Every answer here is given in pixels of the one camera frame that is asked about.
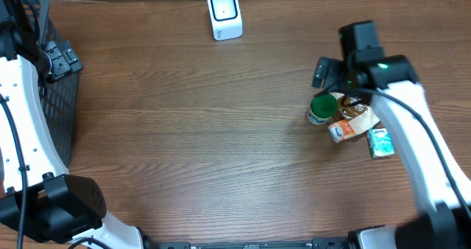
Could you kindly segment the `green round lid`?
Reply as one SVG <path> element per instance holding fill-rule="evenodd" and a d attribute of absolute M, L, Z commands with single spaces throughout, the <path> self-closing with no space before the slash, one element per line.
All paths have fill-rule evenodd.
<path fill-rule="evenodd" d="M 336 114 L 337 110 L 337 99 L 332 94 L 324 94 L 311 100 L 306 116 L 311 124 L 324 125 Z"/>

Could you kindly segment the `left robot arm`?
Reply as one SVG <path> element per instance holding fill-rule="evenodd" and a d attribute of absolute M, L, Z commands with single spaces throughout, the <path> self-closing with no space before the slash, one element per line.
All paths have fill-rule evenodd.
<path fill-rule="evenodd" d="M 107 210 L 93 179 L 68 171 L 81 70 L 49 0 L 1 0 L 1 223 L 18 242 L 152 248 Z"/>

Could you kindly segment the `small orange box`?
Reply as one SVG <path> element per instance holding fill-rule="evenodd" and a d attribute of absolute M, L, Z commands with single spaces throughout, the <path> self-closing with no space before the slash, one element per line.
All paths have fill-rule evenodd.
<path fill-rule="evenodd" d="M 345 119 L 330 124 L 328 126 L 328 131 L 336 143 L 357 136 L 357 133 L 354 131 L 353 127 Z"/>

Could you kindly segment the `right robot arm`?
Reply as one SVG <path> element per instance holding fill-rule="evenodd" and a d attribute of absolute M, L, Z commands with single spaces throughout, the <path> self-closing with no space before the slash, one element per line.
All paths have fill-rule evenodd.
<path fill-rule="evenodd" d="M 469 248 L 470 179 L 451 154 L 408 58 L 387 56 L 373 21 L 339 29 L 343 58 L 319 59 L 312 86 L 369 105 L 389 132 L 418 217 L 397 227 L 349 232 L 349 248 Z"/>

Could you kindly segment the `small teal white pack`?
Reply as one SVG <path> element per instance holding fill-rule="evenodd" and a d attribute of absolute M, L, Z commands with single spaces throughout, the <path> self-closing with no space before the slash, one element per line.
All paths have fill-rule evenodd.
<path fill-rule="evenodd" d="M 367 141 L 373 158 L 388 157 L 394 154 L 392 138 L 386 128 L 368 130 Z"/>

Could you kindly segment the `brown clear snack bag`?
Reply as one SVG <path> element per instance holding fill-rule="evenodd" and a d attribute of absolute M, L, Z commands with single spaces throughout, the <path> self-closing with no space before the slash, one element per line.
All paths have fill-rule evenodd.
<path fill-rule="evenodd" d="M 333 92 L 332 95 L 338 102 L 338 110 L 333 116 L 334 123 L 343 119 L 347 120 L 357 133 L 357 136 L 373 128 L 380 122 L 379 118 L 375 115 L 370 106 L 357 104 L 351 107 L 346 107 L 341 104 L 341 101 L 344 98 L 343 94 Z"/>

